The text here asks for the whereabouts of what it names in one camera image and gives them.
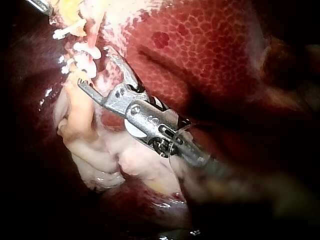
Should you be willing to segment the left arm instrument jaw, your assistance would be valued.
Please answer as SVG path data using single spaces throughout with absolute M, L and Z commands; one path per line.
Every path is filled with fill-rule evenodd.
M 53 7 L 46 0 L 26 0 L 36 10 L 45 15 L 52 15 Z

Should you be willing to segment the right arm instrument jaw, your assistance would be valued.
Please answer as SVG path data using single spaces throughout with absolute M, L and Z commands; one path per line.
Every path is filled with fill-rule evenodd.
M 101 95 L 91 83 L 87 80 L 82 80 L 79 78 L 77 80 L 78 87 L 85 92 L 93 101 L 95 101 L 100 106 L 107 106 L 108 105 L 108 98 Z
M 142 91 L 143 83 L 128 64 L 127 60 L 111 45 L 104 47 L 106 57 L 109 58 L 121 70 L 123 75 L 123 82 L 129 85 L 134 91 Z

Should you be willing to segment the right arm instrument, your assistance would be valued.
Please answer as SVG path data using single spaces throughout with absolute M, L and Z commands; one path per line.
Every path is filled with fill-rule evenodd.
M 123 117 L 129 134 L 163 158 L 176 156 L 196 168 L 212 159 L 192 135 L 194 124 L 145 92 L 121 83 L 104 97 L 103 107 Z

